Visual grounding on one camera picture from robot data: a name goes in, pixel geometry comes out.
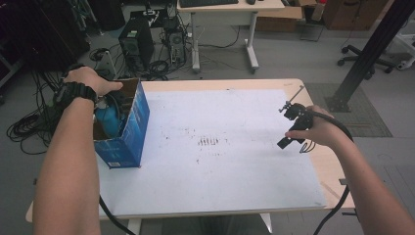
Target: table surface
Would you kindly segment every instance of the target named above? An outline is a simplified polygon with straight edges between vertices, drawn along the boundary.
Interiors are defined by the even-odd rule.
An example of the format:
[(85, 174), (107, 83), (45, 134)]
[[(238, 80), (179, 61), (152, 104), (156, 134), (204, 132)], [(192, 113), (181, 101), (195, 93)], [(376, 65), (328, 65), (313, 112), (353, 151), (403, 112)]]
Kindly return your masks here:
[[(166, 92), (166, 91), (220, 91), (220, 90), (284, 90), (286, 93), (286, 98), (290, 99), (303, 85), (299, 79), (238, 79), (238, 80), (188, 80), (188, 81), (152, 81), (152, 82), (143, 82), (143, 87), (146, 92)], [(294, 103), (301, 103), (305, 106), (311, 105), (312, 102), (309, 98), (308, 93), (305, 91), (301, 91), (299, 96), (293, 101)], [(300, 144), (294, 142), (291, 146), (296, 146), (298, 149), (300, 148)], [(309, 158), (311, 163), (315, 169), (315, 173), (317, 175), (317, 180), (321, 185), (321, 189), (326, 200), (326, 208), (331, 209), (333, 208), (336, 203), (339, 201), (340, 196), (342, 195), (345, 186), (342, 186), (339, 182), (340, 178), (344, 178), (343, 171), (341, 166), (334, 155), (334, 153), (327, 147), (323, 146), (316, 146), (316, 148), (309, 153)], [(100, 171), (103, 170), (103, 167), (106, 167), (105, 164), (100, 166)], [(108, 175), (104, 175), (105, 179), (104, 184), (108, 184), (111, 178)], [(119, 203), (115, 203), (114, 200), (109, 201), (109, 208), (112, 210), (113, 214), (121, 214), (121, 217), (134, 217), (131, 215), (123, 215), (124, 212), (117, 211), (119, 204), (122, 204), (123, 198), (119, 200)], [(354, 204), (351, 197), (348, 197), (344, 208), (354, 208)], [(281, 209), (271, 210), (271, 209), (256, 209), (256, 210), (245, 210), (243, 212), (276, 212), (280, 211)], [(204, 214), (214, 213), (214, 211), (208, 212), (205, 211)], [(178, 215), (192, 215), (197, 214), (193, 212), (185, 213), (181, 212), (177, 213), (163, 213), (163, 214), (144, 214), (141, 217), (157, 217), (157, 216), (178, 216)], [(26, 219), (31, 221), (31, 210), (26, 215)]]
[(182, 8), (180, 3), (177, 1), (177, 10), (179, 12), (258, 12), (258, 11), (273, 11), (284, 8), (284, 4), (280, 0), (263, 0), (257, 1), (255, 4), (250, 5), (246, 0), (239, 0), (238, 4), (227, 4), (227, 5), (217, 5), (217, 6), (204, 6), (204, 7), (194, 7), (194, 8)]

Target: floor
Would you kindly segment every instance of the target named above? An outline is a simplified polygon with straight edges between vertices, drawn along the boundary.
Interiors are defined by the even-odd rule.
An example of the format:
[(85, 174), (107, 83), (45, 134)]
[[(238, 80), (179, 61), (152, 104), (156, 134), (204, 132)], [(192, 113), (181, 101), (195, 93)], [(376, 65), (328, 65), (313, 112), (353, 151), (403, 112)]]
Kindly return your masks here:
[[(130, 6), (124, 8), (136, 11)], [(254, 48), (260, 69), (254, 74), (249, 69), (249, 61), (244, 49), (244, 39), (248, 28), (241, 26), (235, 45), (225, 49), (203, 47), (200, 49), (202, 71), (193, 73), (188, 63), (167, 76), (168, 79), (255, 79), (255, 78), (299, 78), (303, 82), (341, 83), (346, 77), (351, 63), (337, 66), (342, 57), (341, 48), (352, 44), (363, 48), (371, 31), (349, 32), (323, 30), (317, 42), (300, 40), (303, 25), (299, 23), (294, 32), (257, 32)], [(413, 32), (414, 23), (404, 31)], [(235, 40), (237, 27), (198, 27), (193, 35), (203, 35), (200, 43), (226, 45)], [(159, 40), (159, 29), (153, 29), (153, 39)], [(110, 47), (117, 44), (119, 30), (105, 32), (104, 35), (90, 33), (91, 49)], [(400, 62), (407, 57), (392, 47), (385, 58)], [(79, 59), (87, 66), (95, 63), (88, 59), (88, 53)], [(393, 70), (386, 74), (377, 67), (370, 80), (364, 80), (361, 88), (376, 108), (389, 128), (393, 138), (356, 138), (355, 142), (367, 157), (368, 162), (380, 174), (398, 199), (415, 217), (415, 69)], [(30, 234), (32, 225), (25, 221), (25, 213), (33, 199), (33, 179), (37, 177), (44, 155), (26, 155), (19, 143), (6, 136), (7, 128), (20, 118), (33, 111), (35, 86), (29, 71), (22, 70), (11, 79), (4, 91), (5, 104), (0, 106), (0, 234)], [(38, 138), (24, 142), (24, 147), (32, 151), (44, 150)], [(327, 211), (291, 211), (271, 215), (274, 234), (312, 234), (318, 222)], [(161, 219), (143, 221), (141, 233), (161, 234)], [(103, 234), (124, 234), (109, 221), (102, 221)], [(336, 214), (320, 234), (362, 234), (355, 216)]]

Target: office chair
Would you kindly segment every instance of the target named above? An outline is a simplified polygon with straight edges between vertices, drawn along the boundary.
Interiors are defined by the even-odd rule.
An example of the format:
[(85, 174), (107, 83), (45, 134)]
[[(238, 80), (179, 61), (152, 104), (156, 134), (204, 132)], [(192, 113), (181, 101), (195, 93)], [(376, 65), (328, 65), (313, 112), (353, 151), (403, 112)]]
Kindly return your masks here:
[[(354, 54), (356, 54), (357, 56), (350, 56), (350, 57), (343, 57), (340, 60), (338, 60), (338, 66), (343, 66), (345, 64), (346, 61), (356, 61), (358, 56), (362, 53), (361, 50), (357, 49), (356, 47), (352, 46), (352, 45), (347, 45), (346, 47), (342, 48), (342, 53), (345, 54), (348, 51), (353, 52)], [(377, 59), (376, 60), (376, 64), (381, 65), (381, 66), (386, 66), (387, 68), (384, 70), (385, 73), (391, 73), (391, 71), (393, 70), (393, 68), (396, 67), (396, 65), (392, 62), (388, 62), (382, 59)], [(366, 74), (365, 79), (368, 80), (372, 77), (372, 75), (375, 74), (375, 66), (373, 66)]]

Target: white desk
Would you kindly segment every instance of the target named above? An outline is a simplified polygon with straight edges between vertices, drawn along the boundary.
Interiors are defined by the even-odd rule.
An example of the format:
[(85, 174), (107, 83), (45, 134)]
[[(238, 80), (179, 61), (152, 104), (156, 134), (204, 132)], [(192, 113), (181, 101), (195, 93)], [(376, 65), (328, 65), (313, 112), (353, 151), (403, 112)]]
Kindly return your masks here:
[[(270, 113), (274, 117), (260, 116), (271, 119), (282, 116), (278, 113), (278, 109), (281, 108), (285, 100), (290, 99), (298, 91), (300, 85), (302, 85), (302, 82), (298, 79), (143, 82), (144, 90), (149, 94), (151, 107), (155, 107), (157, 104), (162, 105), (162, 102), (158, 101), (162, 98), (157, 98), (154, 94), (151, 95), (151, 92), (225, 91), (225, 94), (232, 97), (232, 94), (243, 94), (233, 93), (233, 91), (238, 90), (252, 90), (254, 93), (256, 92), (255, 94), (259, 94), (257, 92), (260, 90), (267, 92), (282, 90), (285, 92), (285, 96), (276, 99), (275, 106), (272, 105), (274, 101), (260, 100), (259, 95), (256, 98), (258, 103), (271, 102), (267, 106), (271, 107), (271, 110), (274, 109), (275, 114), (272, 111)], [(311, 100), (305, 90), (299, 94), (294, 102), (306, 106), (311, 105)], [(151, 111), (150, 120), (157, 119), (157, 117), (153, 117), (156, 113), (154, 110), (155, 108)], [(149, 126), (153, 128), (155, 124), (149, 123)], [(323, 207), (331, 209), (343, 193), (344, 186), (339, 183), (339, 178), (344, 178), (343, 171), (333, 152), (326, 147), (316, 146), (310, 153), (310, 160), (317, 175), (316, 181), (319, 182), (317, 185), (313, 185), (312, 180), (307, 181), (311, 184), (304, 183), (305, 180), (301, 182), (298, 179), (289, 181), (291, 179), (289, 172), (284, 171), (283, 168), (278, 170), (281, 165), (296, 163), (299, 166), (297, 168), (298, 172), (302, 170), (306, 172), (302, 176), (312, 177), (312, 172), (309, 171), (310, 167), (303, 167), (301, 162), (287, 162), (288, 159), (299, 156), (299, 154), (292, 154), (290, 148), (297, 151), (300, 149), (300, 144), (294, 142), (284, 151), (279, 150), (276, 146), (270, 146), (273, 143), (276, 144), (283, 137), (287, 130), (286, 127), (278, 129), (277, 126), (278, 130), (275, 130), (275, 126), (270, 126), (269, 129), (258, 129), (257, 131), (261, 131), (261, 134), (248, 143), (254, 146), (253, 151), (240, 158), (240, 156), (233, 155), (232, 152), (226, 152), (235, 150), (225, 148), (218, 151), (216, 148), (218, 145), (206, 144), (206, 142), (216, 143), (216, 138), (212, 138), (211, 133), (203, 134), (194, 129), (182, 128), (183, 126), (176, 125), (174, 122), (171, 126), (177, 126), (176, 136), (168, 134), (167, 130), (163, 133), (154, 133), (155, 131), (153, 131), (153, 134), (160, 135), (162, 137), (160, 140), (163, 141), (145, 145), (146, 152), (143, 153), (141, 168), (108, 169), (99, 159), (103, 199), (115, 216), (130, 218), (130, 228), (134, 224), (137, 225), (137, 221), (140, 221), (141, 218), (150, 217), (270, 213), (317, 210)], [(253, 130), (254, 125), (248, 123), (248, 126), (251, 128), (241, 127), (235, 131), (243, 131), (246, 135), (249, 133), (247, 130)], [(152, 137), (150, 132), (148, 134), (149, 138), (146, 137), (146, 141), (154, 139), (155, 136)], [(177, 155), (175, 153), (166, 155), (165, 152), (164, 155), (161, 154), (162, 152), (158, 150), (158, 147), (166, 148), (169, 144), (174, 144), (174, 142), (170, 142), (170, 138), (180, 136), (187, 136), (186, 138), (191, 140), (189, 145), (195, 144), (205, 154), (203, 156), (188, 155), (185, 158), (173, 159), (182, 157), (186, 153), (194, 154), (192, 151), (195, 151), (195, 149), (189, 147), (189, 151), (187, 151), (186, 145), (178, 150), (176, 149), (175, 153)], [(218, 143), (227, 144), (225, 138), (223, 138), (224, 136), (229, 135), (217, 138)], [(233, 142), (233, 144), (236, 145), (229, 146), (241, 147), (238, 142)], [(301, 155), (300, 157), (307, 161), (307, 155)], [(290, 183), (284, 184), (284, 182), (279, 181), (279, 178), (291, 182), (291, 185)], [(323, 191), (326, 205), (320, 202), (316, 203), (319, 200), (319, 193), (317, 192), (319, 188)], [(289, 197), (294, 194), (305, 195), (296, 199), (293, 197), (293, 200), (290, 199)], [(344, 207), (353, 208), (351, 197), (348, 197)], [(101, 218), (105, 217), (102, 211), (100, 216)], [(27, 213), (26, 219), (31, 221), (31, 209)]]
[[(177, 10), (183, 13), (191, 14), (192, 31), (195, 34), (196, 25), (249, 25), (250, 37), (245, 39), (248, 56), (251, 62), (253, 72), (259, 69), (259, 64), (254, 52), (254, 32), (256, 25), (256, 17), (258, 11), (277, 11), (284, 8), (284, 4), (280, 0), (263, 0), (256, 1), (254, 5), (250, 5), (246, 0), (240, 0), (238, 4), (181, 8), (177, 2)], [(192, 62), (193, 71), (200, 72), (201, 65), (199, 62), (199, 46), (197, 36), (193, 35)]]

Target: table leg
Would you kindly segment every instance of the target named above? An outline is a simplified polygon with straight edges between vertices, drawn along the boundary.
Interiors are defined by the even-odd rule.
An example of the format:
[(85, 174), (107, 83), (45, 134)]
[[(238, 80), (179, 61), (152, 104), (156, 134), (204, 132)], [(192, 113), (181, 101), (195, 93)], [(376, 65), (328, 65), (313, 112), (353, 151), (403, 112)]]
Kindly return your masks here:
[(246, 43), (247, 51), (248, 51), (248, 56), (250, 58), (251, 67), (253, 69), (253, 72), (255, 72), (257, 69), (259, 69), (258, 61), (256, 59), (256, 55), (255, 55), (255, 51), (254, 51), (254, 47), (253, 47), (257, 15), (258, 15), (258, 12), (253, 12), (253, 15), (251, 16), (250, 38), (245, 39), (245, 43)]
[(199, 62), (199, 45), (198, 39), (196, 39), (196, 25), (195, 25), (195, 13), (190, 14), (190, 22), (192, 24), (192, 34), (193, 34), (193, 43), (192, 43), (192, 68), (195, 73), (201, 71), (201, 64)]
[(271, 214), (270, 213), (260, 213), (259, 214), (268, 228), (269, 233), (272, 234), (272, 225), (271, 225)]
[(140, 234), (140, 228), (141, 228), (141, 218), (131, 218), (128, 220), (128, 230), (138, 235)]

